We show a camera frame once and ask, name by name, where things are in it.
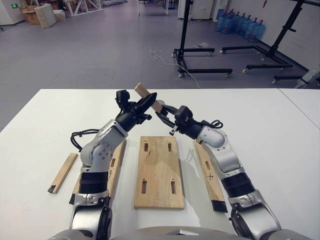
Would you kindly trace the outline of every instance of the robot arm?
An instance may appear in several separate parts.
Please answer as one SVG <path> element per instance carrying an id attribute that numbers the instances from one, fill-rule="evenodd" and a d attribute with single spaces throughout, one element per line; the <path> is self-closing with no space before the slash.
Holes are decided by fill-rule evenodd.
<path id="1" fill-rule="evenodd" d="M 131 102 L 126 90 L 117 91 L 116 102 L 121 111 L 115 120 L 110 120 L 97 131 L 94 139 L 83 148 L 74 140 L 76 133 L 72 134 L 71 142 L 81 151 L 79 191 L 74 197 L 70 230 L 61 232 L 51 239 L 59 239 L 59 236 L 66 235 L 69 235 L 69 239 L 79 238 L 77 236 L 94 240 L 110 238 L 112 211 L 108 207 L 107 190 L 110 161 L 114 150 L 128 136 L 128 132 L 135 125 L 151 119 L 145 112 L 155 102 L 156 96 L 157 93 L 151 93 L 138 102 Z"/>
<path id="2" fill-rule="evenodd" d="M 168 113 L 174 115 L 174 122 L 169 120 Z M 220 130 L 223 126 L 220 121 L 195 121 L 186 106 L 176 109 L 162 105 L 161 113 L 156 114 L 172 128 L 170 135 L 177 131 L 185 134 L 195 139 L 209 154 L 211 164 L 228 194 L 232 207 L 230 220 L 239 236 L 254 240 L 308 239 L 294 231 L 281 229 L 261 193 L 252 185 L 228 136 Z"/>

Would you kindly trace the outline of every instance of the wooden block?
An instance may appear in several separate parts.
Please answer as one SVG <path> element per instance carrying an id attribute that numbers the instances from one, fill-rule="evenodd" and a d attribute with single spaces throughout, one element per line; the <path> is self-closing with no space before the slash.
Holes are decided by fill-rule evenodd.
<path id="1" fill-rule="evenodd" d="M 135 208 L 183 209 L 184 197 L 176 138 L 140 138 Z"/>
<path id="2" fill-rule="evenodd" d="M 208 191 L 209 198 L 212 202 L 213 210 L 227 213 L 228 211 L 226 207 L 225 198 L 222 194 L 219 179 L 216 175 L 215 169 L 211 164 L 210 157 L 199 143 L 194 141 L 193 144 L 198 154 L 198 159 L 201 165 L 205 186 Z"/>
<path id="3" fill-rule="evenodd" d="M 69 156 L 66 158 L 64 164 L 60 168 L 58 174 L 56 175 L 53 182 L 51 183 L 51 186 L 48 189 L 49 193 L 56 194 L 59 191 L 62 183 L 64 182 L 66 176 L 68 175 L 68 173 L 69 173 L 72 165 L 76 161 L 77 157 L 78 157 L 77 153 L 70 153 L 69 154 Z"/>
<path id="4" fill-rule="evenodd" d="M 135 86 L 134 90 L 142 97 L 146 97 L 147 95 L 150 94 L 150 92 L 144 88 L 144 86 L 142 86 L 142 83 L 139 82 L 137 86 Z M 160 113 L 162 110 L 162 106 L 161 104 L 155 100 L 154 104 L 151 106 L 153 108 L 153 110 L 155 110 L 156 112 Z"/>
<path id="5" fill-rule="evenodd" d="M 107 189 L 109 191 L 109 198 L 112 198 L 116 193 L 117 183 L 119 179 L 119 174 L 121 170 L 122 160 L 124 158 L 125 148 L 126 148 L 126 140 L 124 140 L 113 152 L 113 158 L 110 161 L 110 167 L 108 170 L 108 182 Z M 70 198 L 69 204 L 74 204 L 76 193 L 79 191 L 80 185 L 80 177 L 75 183 L 75 186 L 72 191 L 72 196 Z"/>

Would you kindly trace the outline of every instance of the black metal stand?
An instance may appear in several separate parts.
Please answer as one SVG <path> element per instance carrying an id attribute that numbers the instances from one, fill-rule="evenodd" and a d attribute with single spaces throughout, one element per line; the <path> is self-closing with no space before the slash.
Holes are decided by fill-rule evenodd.
<path id="1" fill-rule="evenodd" d="M 285 25 L 282 26 L 282 31 L 280 32 L 279 36 L 275 40 L 274 44 L 270 47 L 269 50 L 266 50 L 260 46 L 257 45 L 251 45 L 251 46 L 226 46 L 223 47 L 220 50 L 220 53 L 224 54 L 226 51 L 229 50 L 239 50 L 239 49 L 255 49 L 258 51 L 258 53 L 262 53 L 264 56 L 261 58 L 262 61 L 265 60 L 265 58 L 270 58 L 273 61 L 275 61 L 277 64 L 260 64 L 260 65 L 247 65 L 245 69 L 242 71 L 244 74 L 248 72 L 250 69 L 284 69 L 284 68 L 292 68 L 293 65 L 289 64 L 285 60 L 281 59 L 280 57 L 276 56 L 276 52 L 278 50 L 279 44 L 281 43 L 282 39 L 286 35 L 287 31 L 296 32 L 295 29 L 292 29 L 292 25 L 294 24 L 295 20 L 297 19 L 300 11 L 302 10 L 301 6 L 305 2 L 305 0 L 297 0 L 297 3 L 286 21 Z"/>
<path id="2" fill-rule="evenodd" d="M 190 5 L 192 4 L 192 0 L 185 1 L 185 9 L 184 9 L 184 16 L 183 16 L 183 27 L 182 27 L 182 36 L 181 36 L 181 44 L 179 49 L 174 49 L 172 57 L 176 57 L 176 62 L 180 66 L 178 67 L 178 76 L 181 78 L 183 73 L 189 72 L 191 74 L 225 74 L 225 77 L 228 77 L 232 73 L 231 68 L 218 68 L 218 69 L 191 69 L 187 67 L 184 54 L 185 53 L 194 53 L 194 52 L 208 52 L 208 55 L 211 56 L 212 53 L 215 51 L 214 48 L 185 48 L 186 42 L 186 33 L 187 33 L 187 26 L 188 26 L 188 16 L 190 11 Z"/>
<path id="3" fill-rule="evenodd" d="M 279 80 L 291 80 L 291 79 L 300 79 L 302 78 L 303 75 L 275 75 L 273 77 L 273 81 L 272 81 L 272 84 L 275 84 L 277 81 Z"/>

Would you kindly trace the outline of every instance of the wooden stick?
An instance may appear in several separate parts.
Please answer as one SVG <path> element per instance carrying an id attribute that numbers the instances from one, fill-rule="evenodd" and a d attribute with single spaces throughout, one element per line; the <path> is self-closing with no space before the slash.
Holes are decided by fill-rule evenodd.
<path id="1" fill-rule="evenodd" d="M 76 181 L 76 183 L 75 183 L 75 185 L 74 185 L 74 188 L 73 188 L 73 191 L 72 191 L 72 195 L 71 195 L 69 204 L 72 204 L 72 205 L 73 205 L 73 204 L 75 203 L 76 193 L 79 191 L 80 177 L 81 177 L 81 174 L 78 176 L 78 180 Z"/>
<path id="2" fill-rule="evenodd" d="M 150 94 L 150 92 L 145 89 L 145 87 L 142 85 L 141 82 L 138 83 L 137 86 L 135 86 L 134 90 L 142 97 L 146 97 L 147 95 Z M 153 110 L 155 110 L 156 112 L 160 113 L 162 110 L 162 106 L 161 104 L 155 100 L 154 104 L 151 106 L 153 108 Z"/>
<path id="3" fill-rule="evenodd" d="M 216 175 L 215 169 L 213 168 L 210 157 L 204 148 L 197 143 L 193 142 L 195 150 L 198 154 L 199 162 L 201 165 L 204 182 L 208 191 L 209 198 L 212 202 L 214 211 L 227 213 L 227 207 L 224 195 L 222 194 L 219 179 Z"/>
<path id="4" fill-rule="evenodd" d="M 117 189 L 118 178 L 121 170 L 122 160 L 124 158 L 126 140 L 124 140 L 113 152 L 108 173 L 107 188 L 109 197 L 112 198 Z"/>
<path id="5" fill-rule="evenodd" d="M 66 176 L 68 175 L 68 173 L 69 173 L 72 165 L 76 161 L 77 157 L 78 157 L 77 153 L 70 153 L 69 154 L 69 156 L 66 158 L 64 164 L 60 168 L 58 174 L 56 175 L 53 182 L 51 183 L 51 185 L 48 189 L 49 193 L 56 194 L 59 191 L 62 183 L 66 179 Z"/>

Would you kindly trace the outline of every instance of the white wall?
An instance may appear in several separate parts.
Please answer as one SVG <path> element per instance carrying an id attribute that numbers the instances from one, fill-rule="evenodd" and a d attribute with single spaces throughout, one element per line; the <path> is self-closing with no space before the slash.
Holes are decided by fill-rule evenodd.
<path id="1" fill-rule="evenodd" d="M 266 30 L 262 41 L 271 46 L 285 25 L 297 2 L 291 0 L 231 0 L 228 9 L 251 14 L 264 20 Z M 303 4 L 294 22 L 296 32 L 287 31 L 278 51 L 310 69 L 320 64 L 320 7 Z"/>

